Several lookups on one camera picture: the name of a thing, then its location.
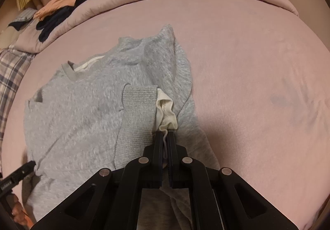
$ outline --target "crumpled clothing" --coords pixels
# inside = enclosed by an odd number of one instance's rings
[[[50,33],[56,28],[56,26],[65,21],[65,19],[67,19],[72,14],[72,12],[85,1],[86,0],[76,0],[74,6],[61,7],[52,15],[45,17],[42,21],[39,21],[36,26],[37,30],[42,30],[39,35],[39,41],[42,43],[45,42]]]
[[[74,6],[76,0],[50,0],[43,8],[38,10],[33,18],[43,20],[45,17],[52,15],[56,10],[65,6]]]

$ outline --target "plaid blanket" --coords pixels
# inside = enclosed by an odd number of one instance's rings
[[[13,48],[0,50],[0,154],[9,110],[34,56]]]

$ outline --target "metal screw head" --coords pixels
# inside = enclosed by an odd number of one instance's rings
[[[231,169],[228,167],[224,167],[221,172],[225,175],[230,175],[232,173]]]
[[[182,162],[186,163],[186,164],[190,164],[190,163],[192,163],[192,158],[189,156],[186,156],[182,159]]]
[[[104,176],[108,176],[110,174],[110,170],[108,169],[101,169],[99,174],[104,177]]]
[[[149,158],[147,158],[145,156],[139,158],[139,163],[141,163],[141,164],[146,164],[148,162],[149,162]]]

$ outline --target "white fabric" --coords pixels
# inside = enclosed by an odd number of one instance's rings
[[[88,71],[90,69],[90,67],[97,62],[99,59],[103,58],[104,56],[98,56],[98,57],[94,57],[92,59],[90,59],[89,61],[87,61],[86,63],[84,63],[83,65],[77,67],[76,69],[74,69],[75,72],[84,72],[84,71]]]
[[[173,100],[167,96],[160,88],[157,89],[156,118],[153,126],[153,132],[160,130],[164,137],[163,157],[167,158],[166,136],[167,130],[178,129],[178,121],[175,113],[172,111]]]

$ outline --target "orange clothing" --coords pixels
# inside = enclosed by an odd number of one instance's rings
[[[32,228],[32,226],[34,226],[34,223],[32,222],[32,220],[30,219],[30,217],[26,214],[26,211],[24,210],[25,213],[25,220],[27,221],[27,227],[29,229]]]
[[[33,18],[43,20],[45,17],[52,15],[56,10],[64,6],[74,6],[76,0],[50,0],[43,8],[38,10]]]

